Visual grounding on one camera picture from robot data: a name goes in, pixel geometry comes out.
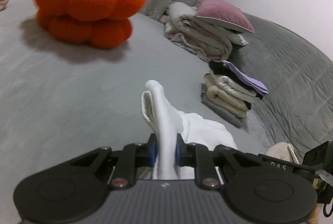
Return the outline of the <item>black folded garment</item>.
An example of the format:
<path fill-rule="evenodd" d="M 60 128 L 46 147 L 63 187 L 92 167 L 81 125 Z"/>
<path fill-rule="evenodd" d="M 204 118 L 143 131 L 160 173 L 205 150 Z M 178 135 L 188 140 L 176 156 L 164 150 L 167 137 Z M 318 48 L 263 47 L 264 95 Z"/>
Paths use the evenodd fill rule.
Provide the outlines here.
<path fill-rule="evenodd" d="M 233 81 L 235 81 L 236 83 L 238 83 L 239 85 L 243 86 L 246 89 L 252 89 L 254 90 L 252 87 L 250 87 L 249 85 L 243 83 L 242 81 L 240 81 L 236 75 L 231 72 L 228 68 L 224 67 L 222 65 L 222 62 L 215 62 L 215 61 L 210 61 L 209 62 L 209 68 L 213 71 L 213 73 L 215 75 L 225 75 L 227 77 L 230 77 Z M 261 94 L 257 93 L 256 95 L 259 99 L 262 99 L 264 96 L 262 96 Z"/>

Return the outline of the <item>lower orange pumpkin cushion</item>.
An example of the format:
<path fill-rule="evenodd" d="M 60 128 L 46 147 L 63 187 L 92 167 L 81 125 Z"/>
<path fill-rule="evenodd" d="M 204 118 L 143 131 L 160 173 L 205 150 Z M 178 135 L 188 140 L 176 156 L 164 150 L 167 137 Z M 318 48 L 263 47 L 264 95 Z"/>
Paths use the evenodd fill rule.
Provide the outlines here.
<path fill-rule="evenodd" d="M 50 36 L 59 41 L 72 45 L 89 45 L 97 49 L 113 49 L 132 35 L 132 23 L 129 19 L 84 22 L 69 15 L 47 15 L 38 10 L 36 20 Z"/>

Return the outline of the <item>purple pillow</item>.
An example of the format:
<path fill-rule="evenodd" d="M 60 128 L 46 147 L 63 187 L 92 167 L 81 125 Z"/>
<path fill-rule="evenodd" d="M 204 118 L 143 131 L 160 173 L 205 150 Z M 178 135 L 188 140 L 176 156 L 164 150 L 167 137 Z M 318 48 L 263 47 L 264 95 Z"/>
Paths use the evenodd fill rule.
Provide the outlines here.
<path fill-rule="evenodd" d="M 243 12 L 226 1 L 199 0 L 195 7 L 196 18 L 203 22 L 241 33 L 253 34 L 255 32 Z"/>

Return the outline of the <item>cream folded garment upper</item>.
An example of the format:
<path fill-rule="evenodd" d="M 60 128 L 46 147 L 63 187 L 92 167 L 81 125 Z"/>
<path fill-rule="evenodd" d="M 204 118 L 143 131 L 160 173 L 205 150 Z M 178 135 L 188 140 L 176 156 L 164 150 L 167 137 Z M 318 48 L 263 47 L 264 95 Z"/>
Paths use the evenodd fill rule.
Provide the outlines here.
<path fill-rule="evenodd" d="M 253 104 L 257 93 L 252 89 L 246 89 L 225 75 L 207 73 L 204 80 L 208 82 L 207 87 L 217 86 L 220 90 L 236 97 L 242 101 Z"/>

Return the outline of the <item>lavender folded garment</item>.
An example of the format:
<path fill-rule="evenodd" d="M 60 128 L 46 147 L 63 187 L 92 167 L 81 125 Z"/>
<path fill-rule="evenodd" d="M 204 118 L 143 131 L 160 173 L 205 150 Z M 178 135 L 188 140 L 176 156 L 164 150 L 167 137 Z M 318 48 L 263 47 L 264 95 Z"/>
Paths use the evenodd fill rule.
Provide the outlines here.
<path fill-rule="evenodd" d="M 257 93 L 261 94 L 262 96 L 268 95 L 269 90 L 261 81 L 247 76 L 231 62 L 222 61 L 222 65 L 233 72 L 240 81 L 252 87 Z"/>

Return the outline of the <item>grey-blue folded garment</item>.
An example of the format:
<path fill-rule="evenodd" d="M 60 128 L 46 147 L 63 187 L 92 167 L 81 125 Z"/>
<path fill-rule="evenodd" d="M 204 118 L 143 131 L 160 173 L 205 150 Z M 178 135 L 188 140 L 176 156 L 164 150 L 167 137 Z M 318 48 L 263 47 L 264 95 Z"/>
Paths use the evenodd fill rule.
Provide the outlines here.
<path fill-rule="evenodd" d="M 234 125 L 237 128 L 242 127 L 242 119 L 233 115 L 228 110 L 224 109 L 223 107 L 218 106 L 217 104 L 210 101 L 206 95 L 207 87 L 205 84 L 201 84 L 201 102 L 206 105 L 208 108 L 210 108 L 214 113 L 219 115 L 222 119 L 229 122 L 230 124 Z"/>

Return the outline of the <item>beige folded garment lower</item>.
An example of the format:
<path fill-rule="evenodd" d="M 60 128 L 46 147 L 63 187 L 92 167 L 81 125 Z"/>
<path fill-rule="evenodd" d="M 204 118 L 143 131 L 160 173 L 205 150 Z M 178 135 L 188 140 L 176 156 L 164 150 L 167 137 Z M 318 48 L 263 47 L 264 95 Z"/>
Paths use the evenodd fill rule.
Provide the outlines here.
<path fill-rule="evenodd" d="M 207 87 L 203 84 L 203 93 L 210 102 L 241 119 L 244 119 L 252 110 L 252 104 L 228 94 L 215 85 Z"/>

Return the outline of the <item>white garment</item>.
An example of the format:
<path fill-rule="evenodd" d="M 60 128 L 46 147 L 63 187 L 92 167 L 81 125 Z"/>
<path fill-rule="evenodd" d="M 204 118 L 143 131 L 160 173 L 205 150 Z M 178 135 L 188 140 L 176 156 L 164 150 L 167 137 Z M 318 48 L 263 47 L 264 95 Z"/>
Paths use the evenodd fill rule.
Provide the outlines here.
<path fill-rule="evenodd" d="M 219 122 L 207 120 L 196 113 L 184 113 L 174 108 L 164 94 L 163 86 L 149 80 L 141 95 L 142 115 L 158 140 L 158 156 L 151 178 L 159 180 L 193 179 L 194 169 L 178 167 L 175 160 L 177 135 L 185 143 L 199 143 L 213 151 L 222 144 L 237 149 L 234 138 Z"/>

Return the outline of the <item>grey quilted blanket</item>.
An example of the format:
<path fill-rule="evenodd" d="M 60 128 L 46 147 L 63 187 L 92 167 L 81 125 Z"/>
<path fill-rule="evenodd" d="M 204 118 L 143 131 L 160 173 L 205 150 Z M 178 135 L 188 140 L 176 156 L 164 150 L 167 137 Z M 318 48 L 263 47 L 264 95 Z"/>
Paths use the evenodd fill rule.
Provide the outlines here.
<path fill-rule="evenodd" d="M 246 14 L 254 33 L 234 47 L 228 60 L 261 81 L 268 95 L 253 111 L 271 142 L 288 142 L 302 159 L 332 140 L 332 60 L 295 32 Z"/>

